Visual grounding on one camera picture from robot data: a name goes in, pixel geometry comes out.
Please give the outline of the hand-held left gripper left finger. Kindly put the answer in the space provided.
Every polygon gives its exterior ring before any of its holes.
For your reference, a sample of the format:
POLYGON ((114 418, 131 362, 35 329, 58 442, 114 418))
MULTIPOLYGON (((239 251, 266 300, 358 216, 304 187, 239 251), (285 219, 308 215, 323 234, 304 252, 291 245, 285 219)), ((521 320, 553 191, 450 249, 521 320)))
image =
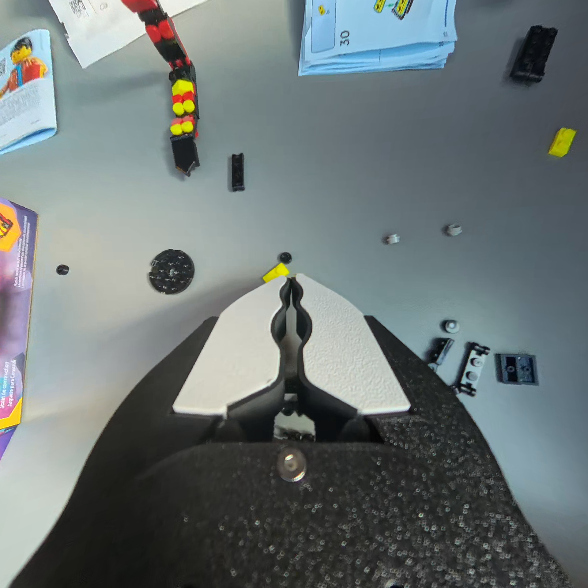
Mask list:
POLYGON ((218 317, 173 411, 253 419, 274 416, 285 396, 283 339, 290 280, 278 277, 242 296, 218 317))

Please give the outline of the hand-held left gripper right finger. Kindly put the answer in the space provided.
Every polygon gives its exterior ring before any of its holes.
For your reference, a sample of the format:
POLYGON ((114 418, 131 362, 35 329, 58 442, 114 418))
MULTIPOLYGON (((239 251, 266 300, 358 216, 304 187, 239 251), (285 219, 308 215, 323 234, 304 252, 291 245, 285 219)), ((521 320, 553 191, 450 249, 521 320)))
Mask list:
POLYGON ((293 279, 300 380, 311 406, 354 417, 406 413, 404 390, 366 317, 351 302, 299 273, 293 279))

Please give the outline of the light blue instruction booklet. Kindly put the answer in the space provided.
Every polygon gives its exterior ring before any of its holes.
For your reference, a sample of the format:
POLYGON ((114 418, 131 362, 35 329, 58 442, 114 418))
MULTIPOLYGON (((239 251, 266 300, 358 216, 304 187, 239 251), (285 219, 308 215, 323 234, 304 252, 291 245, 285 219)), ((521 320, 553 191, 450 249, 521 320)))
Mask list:
POLYGON ((298 74, 440 70, 456 1, 306 1, 298 74))

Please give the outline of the grey desk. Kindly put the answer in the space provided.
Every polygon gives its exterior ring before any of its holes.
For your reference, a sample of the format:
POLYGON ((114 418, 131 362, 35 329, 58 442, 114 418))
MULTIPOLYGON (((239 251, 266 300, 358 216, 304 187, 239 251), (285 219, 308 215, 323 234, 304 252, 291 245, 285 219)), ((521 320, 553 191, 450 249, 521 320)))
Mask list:
POLYGON ((186 178, 149 39, 84 70, 48 1, 1 1, 2 46, 50 32, 58 119, 53 138, 1 157, 1 195, 40 216, 24 419, 1 459, 1 587, 79 562, 79 539, 31 559, 108 420, 282 252, 419 356, 456 319, 447 382, 469 341, 537 357, 538 386, 500 384, 489 362, 463 403, 587 587, 587 1, 458 1, 444 69, 326 77, 298 77, 303 16, 303 1, 206 1, 175 19, 200 92, 186 178), (521 84, 509 72, 533 25, 558 33, 543 80, 521 84), (577 134, 557 158, 560 128, 577 134), (148 278, 167 249, 195 266, 175 295, 148 278))

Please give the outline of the black clip piece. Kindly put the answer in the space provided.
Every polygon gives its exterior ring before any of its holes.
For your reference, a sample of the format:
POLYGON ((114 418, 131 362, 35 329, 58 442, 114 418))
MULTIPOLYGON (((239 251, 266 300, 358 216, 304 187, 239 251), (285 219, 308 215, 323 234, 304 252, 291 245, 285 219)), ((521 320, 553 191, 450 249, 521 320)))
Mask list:
POLYGON ((433 370, 437 371, 438 368, 445 362, 447 355, 449 354, 454 339, 450 337, 437 339, 433 345, 432 352, 430 354, 430 362, 428 366, 433 370))

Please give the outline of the black round plate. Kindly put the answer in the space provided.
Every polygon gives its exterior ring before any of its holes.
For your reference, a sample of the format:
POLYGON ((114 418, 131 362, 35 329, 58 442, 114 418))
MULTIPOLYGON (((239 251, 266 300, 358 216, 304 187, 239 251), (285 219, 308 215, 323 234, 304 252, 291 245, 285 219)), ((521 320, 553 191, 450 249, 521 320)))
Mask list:
POLYGON ((194 275, 194 263, 186 252, 167 249, 151 261, 148 278, 154 290, 164 295, 175 295, 189 287, 194 275))

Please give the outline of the grey plate with black bars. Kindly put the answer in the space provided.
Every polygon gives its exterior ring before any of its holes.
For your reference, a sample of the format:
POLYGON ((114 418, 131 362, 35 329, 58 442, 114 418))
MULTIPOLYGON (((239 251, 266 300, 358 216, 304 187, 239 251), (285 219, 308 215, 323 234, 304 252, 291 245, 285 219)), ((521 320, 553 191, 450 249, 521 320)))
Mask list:
POLYGON ((462 362, 461 371, 452 390, 455 394, 474 397, 477 393, 483 366, 490 354, 490 348, 470 342, 462 362))

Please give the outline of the dark grey square plate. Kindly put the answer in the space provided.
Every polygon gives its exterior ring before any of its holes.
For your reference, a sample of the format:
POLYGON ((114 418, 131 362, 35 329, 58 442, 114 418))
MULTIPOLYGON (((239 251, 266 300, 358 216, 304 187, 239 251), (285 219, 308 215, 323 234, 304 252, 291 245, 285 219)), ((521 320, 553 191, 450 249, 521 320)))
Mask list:
POLYGON ((538 386, 539 374, 534 355, 495 354, 496 379, 504 385, 538 386))

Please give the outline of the purple toy box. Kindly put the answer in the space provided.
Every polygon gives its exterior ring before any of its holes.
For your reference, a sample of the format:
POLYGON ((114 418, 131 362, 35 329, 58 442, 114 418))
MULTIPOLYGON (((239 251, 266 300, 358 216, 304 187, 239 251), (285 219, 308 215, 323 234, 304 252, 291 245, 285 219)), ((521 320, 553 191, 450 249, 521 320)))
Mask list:
POLYGON ((1 456, 21 422, 38 214, 1 198, 1 456))

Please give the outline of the red black yellow brick model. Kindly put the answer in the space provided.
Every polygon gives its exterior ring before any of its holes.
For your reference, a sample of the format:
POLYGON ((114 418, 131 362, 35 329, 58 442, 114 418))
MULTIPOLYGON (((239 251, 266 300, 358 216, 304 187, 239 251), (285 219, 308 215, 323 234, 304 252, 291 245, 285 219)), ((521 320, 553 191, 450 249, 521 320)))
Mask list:
POLYGON ((199 167, 196 147, 199 103, 195 68, 188 57, 171 17, 159 1, 122 1, 138 16, 159 55, 169 65, 172 111, 170 141, 175 168, 189 177, 199 167))

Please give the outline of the minifigure picture leaflet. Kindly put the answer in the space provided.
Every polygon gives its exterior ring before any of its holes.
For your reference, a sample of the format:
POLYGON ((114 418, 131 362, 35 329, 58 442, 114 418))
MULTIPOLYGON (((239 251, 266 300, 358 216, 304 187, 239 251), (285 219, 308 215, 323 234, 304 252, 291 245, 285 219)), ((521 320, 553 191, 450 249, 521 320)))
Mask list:
POLYGON ((57 131, 51 37, 46 29, 1 50, 1 154, 53 137, 57 131))

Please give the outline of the white paper sheet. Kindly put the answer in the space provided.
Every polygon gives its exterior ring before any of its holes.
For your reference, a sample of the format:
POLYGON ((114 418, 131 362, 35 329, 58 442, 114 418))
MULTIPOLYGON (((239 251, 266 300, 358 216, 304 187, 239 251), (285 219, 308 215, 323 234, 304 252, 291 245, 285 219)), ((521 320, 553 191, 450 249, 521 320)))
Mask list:
POLYGON ((172 22, 203 1, 49 1, 83 68, 146 34, 175 70, 190 63, 172 22))

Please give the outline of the large black brick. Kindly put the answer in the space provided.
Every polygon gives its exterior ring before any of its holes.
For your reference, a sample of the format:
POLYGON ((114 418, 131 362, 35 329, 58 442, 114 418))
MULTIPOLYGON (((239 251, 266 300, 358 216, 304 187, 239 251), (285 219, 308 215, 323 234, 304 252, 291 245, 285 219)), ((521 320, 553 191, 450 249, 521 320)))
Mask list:
POLYGON ((521 84, 540 83, 557 33, 555 27, 531 26, 513 61, 509 78, 521 84))

